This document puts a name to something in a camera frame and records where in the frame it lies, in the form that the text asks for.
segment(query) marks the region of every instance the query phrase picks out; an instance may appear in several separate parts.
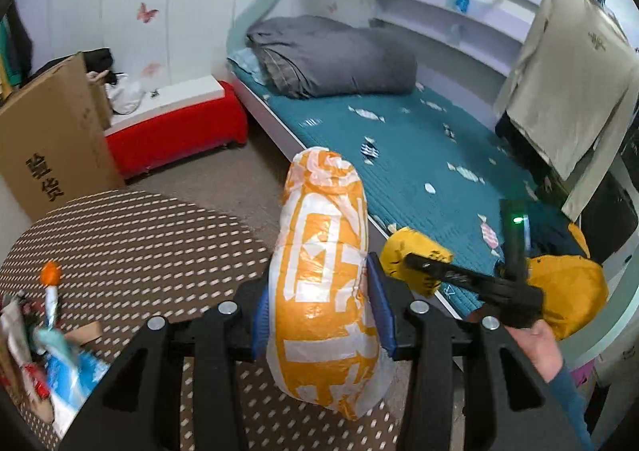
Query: blue sleeve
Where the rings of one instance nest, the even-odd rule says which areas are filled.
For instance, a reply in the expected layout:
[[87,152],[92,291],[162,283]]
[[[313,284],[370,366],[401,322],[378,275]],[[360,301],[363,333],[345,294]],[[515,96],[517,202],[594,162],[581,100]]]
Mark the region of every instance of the blue sleeve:
[[586,428],[583,419],[584,401],[577,393],[573,378],[564,366],[557,374],[557,377],[548,383],[550,391],[553,393],[561,407],[564,409],[577,436],[583,445],[584,451],[593,451],[592,439]]

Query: teal bed sheet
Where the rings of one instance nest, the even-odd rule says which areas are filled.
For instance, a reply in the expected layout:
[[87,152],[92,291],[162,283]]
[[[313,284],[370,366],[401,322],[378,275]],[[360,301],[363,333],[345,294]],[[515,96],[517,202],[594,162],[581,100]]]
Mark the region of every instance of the teal bed sheet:
[[[327,147],[355,166],[368,212],[387,231],[410,226],[451,250],[456,265],[493,273],[498,257],[482,237],[479,215],[501,243],[499,200],[529,198],[534,185],[468,112],[428,88],[408,96],[291,99],[234,69],[304,146]],[[372,165],[362,154],[366,138],[379,152]],[[441,292],[461,316],[481,305],[474,293],[449,284]]]

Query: light blue pillow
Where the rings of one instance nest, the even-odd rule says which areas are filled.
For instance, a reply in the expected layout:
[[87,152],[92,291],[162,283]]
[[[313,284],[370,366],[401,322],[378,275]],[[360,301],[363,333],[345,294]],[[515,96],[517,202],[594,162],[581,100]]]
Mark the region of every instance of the light blue pillow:
[[266,85],[266,73],[250,47],[234,51],[228,58],[249,73],[257,83]]

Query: human hand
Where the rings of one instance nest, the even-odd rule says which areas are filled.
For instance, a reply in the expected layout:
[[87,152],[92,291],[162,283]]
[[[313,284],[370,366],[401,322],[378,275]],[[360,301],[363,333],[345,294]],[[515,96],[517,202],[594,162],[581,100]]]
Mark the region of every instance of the human hand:
[[[496,308],[486,304],[470,313],[467,321],[480,322],[486,316],[497,316]],[[564,358],[559,350],[550,325],[540,319],[531,328],[504,327],[530,359],[539,375],[549,383],[564,366]]]

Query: orange and white plastic bag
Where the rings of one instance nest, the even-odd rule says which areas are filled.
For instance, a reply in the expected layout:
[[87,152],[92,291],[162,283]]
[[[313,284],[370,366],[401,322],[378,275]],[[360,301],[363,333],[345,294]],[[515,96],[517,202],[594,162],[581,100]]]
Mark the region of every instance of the orange and white plastic bag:
[[339,154],[296,155],[269,274],[268,364],[288,395],[355,420],[391,384],[367,296],[366,198]]

